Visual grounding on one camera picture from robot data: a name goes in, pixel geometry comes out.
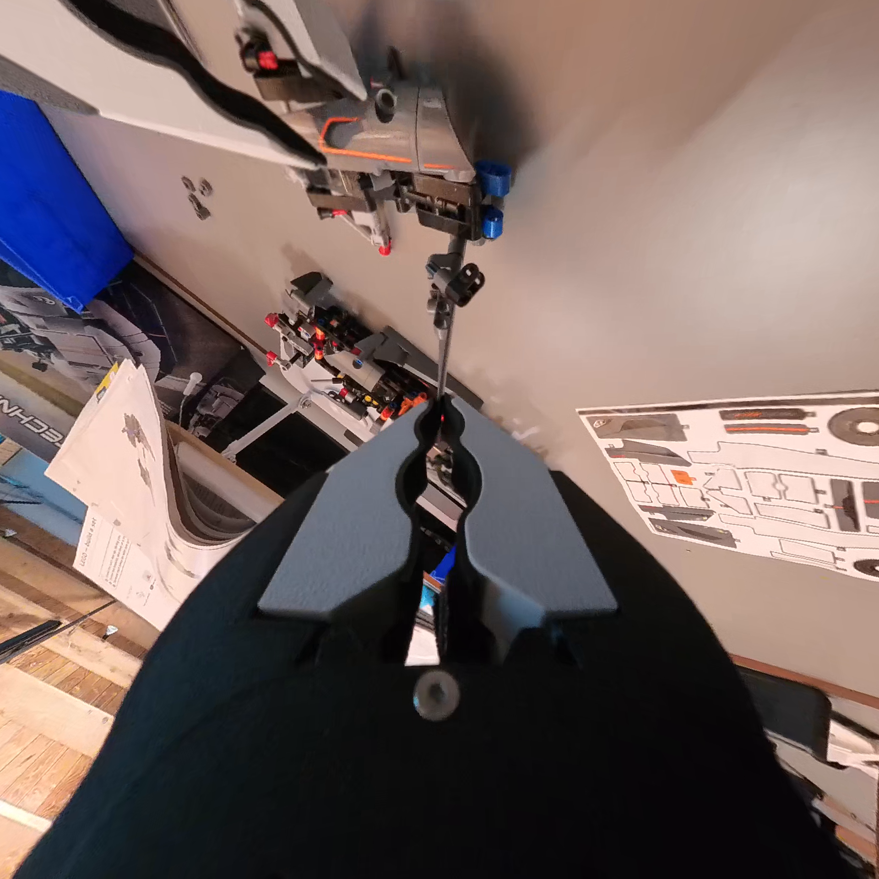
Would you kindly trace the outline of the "black office chair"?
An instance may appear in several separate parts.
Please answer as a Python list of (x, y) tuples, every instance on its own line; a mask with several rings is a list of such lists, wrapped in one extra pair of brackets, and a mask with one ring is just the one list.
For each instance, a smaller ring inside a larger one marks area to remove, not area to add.
[(787, 678), (738, 667), (768, 734), (826, 762), (831, 703), (818, 688)]

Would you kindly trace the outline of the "lego car chassis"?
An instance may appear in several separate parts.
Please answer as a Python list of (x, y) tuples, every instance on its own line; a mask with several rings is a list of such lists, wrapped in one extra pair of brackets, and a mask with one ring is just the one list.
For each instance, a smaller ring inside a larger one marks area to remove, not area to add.
[(278, 337), (267, 364), (357, 440), (370, 439), (433, 399), (442, 375), (447, 395), (481, 410), (482, 399), (451, 376), (453, 317), (449, 306), (436, 301), (432, 294), (429, 315), (440, 315), (439, 359), (391, 326), (371, 329), (346, 308), (328, 276), (305, 273), (289, 283), (280, 308), (266, 315)]

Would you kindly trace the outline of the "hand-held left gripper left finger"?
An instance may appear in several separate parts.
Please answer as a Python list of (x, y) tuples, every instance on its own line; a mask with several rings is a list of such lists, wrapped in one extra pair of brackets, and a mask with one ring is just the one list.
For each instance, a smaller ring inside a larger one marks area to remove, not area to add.
[(418, 498), (440, 401), (422, 403), (333, 465), (258, 600), (272, 617), (414, 616), (422, 592)]

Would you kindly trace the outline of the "instruction booklet stack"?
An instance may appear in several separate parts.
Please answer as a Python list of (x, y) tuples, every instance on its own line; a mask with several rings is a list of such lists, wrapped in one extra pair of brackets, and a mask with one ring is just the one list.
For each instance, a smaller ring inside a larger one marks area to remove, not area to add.
[(82, 409), (47, 477), (141, 548), (224, 546), (280, 497), (168, 422), (142, 367), (124, 360)]

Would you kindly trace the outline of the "blue plastic bin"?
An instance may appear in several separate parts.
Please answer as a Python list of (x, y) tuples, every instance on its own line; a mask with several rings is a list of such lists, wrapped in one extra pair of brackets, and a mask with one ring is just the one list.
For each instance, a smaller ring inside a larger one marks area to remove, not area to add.
[(1, 257), (81, 313), (134, 252), (38, 104), (1, 92)]

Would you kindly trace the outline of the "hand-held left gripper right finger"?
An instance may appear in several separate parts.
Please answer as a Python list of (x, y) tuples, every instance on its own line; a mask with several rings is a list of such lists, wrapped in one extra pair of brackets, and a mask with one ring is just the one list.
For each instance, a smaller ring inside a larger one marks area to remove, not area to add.
[(446, 429), (466, 498), (461, 564), (482, 590), (496, 642), (526, 629), (608, 616), (617, 600), (543, 460), (459, 398)]

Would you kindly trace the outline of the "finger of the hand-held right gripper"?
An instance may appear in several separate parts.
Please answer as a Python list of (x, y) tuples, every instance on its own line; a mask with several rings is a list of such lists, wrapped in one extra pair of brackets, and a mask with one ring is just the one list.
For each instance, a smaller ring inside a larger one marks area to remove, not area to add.
[(185, 43), (112, 2), (3, 1), (2, 90), (302, 169), (326, 157)]
[(274, 7), (299, 57), (350, 97), (365, 100), (367, 89), (350, 43), (330, 7), (324, 1), (277, 1)]

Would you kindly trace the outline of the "sticker sheet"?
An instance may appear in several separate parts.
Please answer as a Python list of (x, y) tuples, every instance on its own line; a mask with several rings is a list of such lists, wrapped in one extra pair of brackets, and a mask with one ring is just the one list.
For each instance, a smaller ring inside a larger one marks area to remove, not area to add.
[(652, 533), (877, 582), (877, 390), (577, 415)]

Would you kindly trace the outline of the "grey lego assembly orange stripe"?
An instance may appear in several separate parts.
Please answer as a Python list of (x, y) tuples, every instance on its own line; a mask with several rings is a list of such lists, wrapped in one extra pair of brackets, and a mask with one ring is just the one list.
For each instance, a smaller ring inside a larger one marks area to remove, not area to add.
[(442, 394), (456, 311), (484, 284), (477, 266), (465, 264), (467, 245), (501, 236), (511, 169), (469, 160), (442, 89), (405, 79), (395, 50), (384, 76), (351, 91), (353, 81), (309, 59), (267, 7), (239, 16), (239, 59), (260, 97), (284, 104), (281, 119), (326, 158), (322, 169), (295, 172), (318, 216), (345, 222), (382, 256), (392, 249), (387, 204), (449, 236), (447, 252), (426, 265)]

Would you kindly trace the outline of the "white paper leaflet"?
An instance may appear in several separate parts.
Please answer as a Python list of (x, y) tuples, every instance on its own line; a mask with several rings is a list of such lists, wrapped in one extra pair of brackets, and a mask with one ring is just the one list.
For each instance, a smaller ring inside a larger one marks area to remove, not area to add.
[(95, 506), (86, 510), (74, 568), (159, 631), (179, 609), (148, 556)]

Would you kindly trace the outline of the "dark lego box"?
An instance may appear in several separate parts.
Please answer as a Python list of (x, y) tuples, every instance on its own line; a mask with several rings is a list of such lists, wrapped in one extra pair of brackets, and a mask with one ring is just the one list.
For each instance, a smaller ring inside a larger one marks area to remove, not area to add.
[(2, 262), (2, 515), (65, 543), (85, 506), (46, 476), (76, 417), (112, 367), (142, 368), (170, 434), (192, 511), (215, 528), (264, 517), (265, 491), (206, 445), (264, 370), (251, 353), (137, 262), (82, 312)]

